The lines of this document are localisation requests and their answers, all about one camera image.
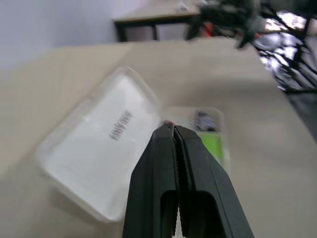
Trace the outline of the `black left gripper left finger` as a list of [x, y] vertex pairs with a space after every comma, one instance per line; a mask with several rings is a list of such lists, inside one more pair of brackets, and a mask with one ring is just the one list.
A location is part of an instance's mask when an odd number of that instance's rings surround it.
[[172, 238], [178, 211], [174, 125], [157, 128], [135, 166], [122, 238]]

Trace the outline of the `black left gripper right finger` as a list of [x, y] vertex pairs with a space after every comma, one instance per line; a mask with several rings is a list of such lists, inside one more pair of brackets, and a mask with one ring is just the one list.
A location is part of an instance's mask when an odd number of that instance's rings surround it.
[[185, 238], [254, 238], [231, 180], [198, 134], [174, 128]]

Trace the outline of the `green box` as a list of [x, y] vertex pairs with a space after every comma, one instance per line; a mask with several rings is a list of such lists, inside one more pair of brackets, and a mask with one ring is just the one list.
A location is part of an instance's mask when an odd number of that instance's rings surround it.
[[198, 136], [201, 138], [207, 150], [218, 160], [223, 159], [223, 148], [221, 136], [218, 133], [199, 132]]

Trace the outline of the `eraser with blue-purple wrapper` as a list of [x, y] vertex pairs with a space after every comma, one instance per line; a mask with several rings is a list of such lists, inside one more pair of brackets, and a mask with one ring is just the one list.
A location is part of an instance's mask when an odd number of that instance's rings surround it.
[[220, 132], [221, 124], [217, 114], [205, 111], [196, 111], [194, 129], [200, 132]]

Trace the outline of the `clear plastic organizer box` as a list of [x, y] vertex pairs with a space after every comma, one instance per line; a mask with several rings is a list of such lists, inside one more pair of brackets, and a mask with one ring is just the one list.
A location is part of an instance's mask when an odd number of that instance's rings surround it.
[[155, 129], [169, 120], [194, 130], [196, 111], [219, 116], [223, 159], [230, 171], [223, 113], [213, 107], [163, 108], [129, 67], [106, 76], [40, 143], [35, 157], [61, 193], [104, 223], [124, 218], [129, 181]]

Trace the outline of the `black-framed background table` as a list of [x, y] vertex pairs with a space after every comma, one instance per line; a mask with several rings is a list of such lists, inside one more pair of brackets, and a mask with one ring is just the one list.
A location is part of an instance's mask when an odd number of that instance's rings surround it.
[[196, 0], [189, 0], [186, 10], [177, 10], [178, 0], [156, 0], [148, 5], [117, 17], [113, 20], [117, 40], [127, 42], [127, 29], [150, 27], [152, 39], [159, 40], [158, 25], [188, 24], [191, 18], [198, 14]]

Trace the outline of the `dark background equipment frame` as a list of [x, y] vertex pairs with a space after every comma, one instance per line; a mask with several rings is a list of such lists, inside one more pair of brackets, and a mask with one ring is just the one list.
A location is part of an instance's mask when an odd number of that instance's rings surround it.
[[317, 93], [317, 50], [306, 38], [317, 20], [317, 0], [202, 0], [184, 39], [193, 40], [207, 24], [216, 34], [252, 46], [288, 94]]

